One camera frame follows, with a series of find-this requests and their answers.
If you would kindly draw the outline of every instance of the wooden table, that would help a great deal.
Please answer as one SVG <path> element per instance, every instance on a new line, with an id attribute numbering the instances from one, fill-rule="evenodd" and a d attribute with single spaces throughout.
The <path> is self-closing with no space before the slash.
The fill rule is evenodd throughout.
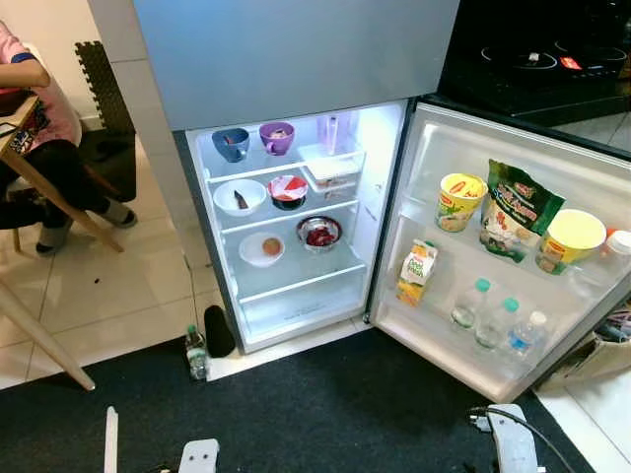
<path id="1" fill-rule="evenodd" d="M 37 96 L 27 98 L 18 110 L 11 116 L 0 118 L 0 121 L 11 123 L 20 129 L 35 111 Z M 0 160 L 26 179 L 39 193 L 68 214 L 73 220 L 81 224 L 103 244 L 115 251 L 122 251 L 122 247 L 103 229 L 101 229 L 83 211 L 75 209 L 61 196 L 59 191 L 48 182 L 23 156 L 16 153 L 9 144 L 15 133 L 0 138 Z M 79 364 L 66 350 L 46 331 L 46 329 L 31 315 L 27 307 L 0 280 L 0 307 L 5 314 L 22 330 L 27 332 L 33 340 L 41 346 L 50 358 L 64 368 L 79 384 L 88 390 L 95 388 L 95 383 L 84 372 Z"/>

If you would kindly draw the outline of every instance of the stainless steel bowl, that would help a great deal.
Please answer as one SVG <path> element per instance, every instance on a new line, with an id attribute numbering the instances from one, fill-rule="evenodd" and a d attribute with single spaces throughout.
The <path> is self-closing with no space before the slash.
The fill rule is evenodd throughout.
<path id="1" fill-rule="evenodd" d="M 320 229 L 326 229 L 328 233 L 334 237 L 334 240 L 331 243 L 322 246 L 308 244 L 307 239 L 309 237 L 309 233 Z M 318 215 L 315 217 L 308 217 L 301 221 L 296 226 L 296 232 L 298 233 L 298 239 L 308 251 L 313 253 L 324 253 L 332 250 L 342 237 L 342 226 L 329 217 Z"/>

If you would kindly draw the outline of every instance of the person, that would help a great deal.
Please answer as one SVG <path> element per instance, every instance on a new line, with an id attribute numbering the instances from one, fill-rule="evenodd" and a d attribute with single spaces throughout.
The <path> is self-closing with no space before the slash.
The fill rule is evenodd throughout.
<path id="1" fill-rule="evenodd" d="M 120 202 L 105 197 L 85 171 L 75 146 L 81 136 L 78 120 L 74 119 L 74 110 L 54 78 L 1 21 L 0 88 L 28 88 L 39 97 L 27 129 L 17 133 L 11 147 L 22 152 L 70 205 L 95 212 L 117 227 L 135 225 L 136 214 Z M 41 222 L 35 249 L 41 256 L 54 254 L 65 243 L 72 220 L 46 199 L 7 201 L 7 186 L 18 177 L 0 162 L 0 229 Z"/>

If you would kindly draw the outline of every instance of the pink shirt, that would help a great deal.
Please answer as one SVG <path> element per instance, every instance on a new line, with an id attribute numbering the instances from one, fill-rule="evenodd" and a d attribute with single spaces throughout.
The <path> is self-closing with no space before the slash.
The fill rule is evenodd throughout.
<path id="1" fill-rule="evenodd" d="M 10 64 L 11 59 L 21 52 L 29 50 L 22 46 L 20 40 L 11 34 L 4 23 L 0 22 L 0 63 Z M 34 137 L 31 150 L 50 140 L 68 140 L 75 143 L 81 137 L 81 129 L 74 117 L 74 110 L 55 80 L 51 77 L 48 87 L 32 87 L 32 90 L 43 103 L 43 112 L 48 123 Z"/>

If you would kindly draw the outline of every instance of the water bottle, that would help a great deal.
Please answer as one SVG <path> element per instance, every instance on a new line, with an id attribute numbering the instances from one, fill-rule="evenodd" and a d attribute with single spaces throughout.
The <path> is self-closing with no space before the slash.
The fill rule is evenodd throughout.
<path id="1" fill-rule="evenodd" d="M 459 295 L 452 310 L 452 320 L 462 328 L 471 328 L 478 314 L 486 308 L 487 292 L 491 283 L 484 278 L 475 281 L 475 286 Z"/>
<path id="2" fill-rule="evenodd" d="M 206 366 L 206 341 L 195 325 L 188 325 L 185 345 L 191 377 L 205 380 L 208 372 Z"/>
<path id="3" fill-rule="evenodd" d="M 475 328 L 475 340 L 484 348 L 493 350 L 506 338 L 506 327 L 516 320 L 520 308 L 513 298 L 505 299 L 502 304 L 483 315 Z"/>
<path id="4" fill-rule="evenodd" d="M 545 313 L 535 310 L 527 320 L 518 322 L 509 330 L 509 345 L 521 356 L 543 345 L 547 337 Z"/>
<path id="5" fill-rule="evenodd" d="M 570 280 L 583 296 L 601 292 L 616 282 L 631 262 L 631 232 L 611 234 L 593 256 L 572 265 Z"/>

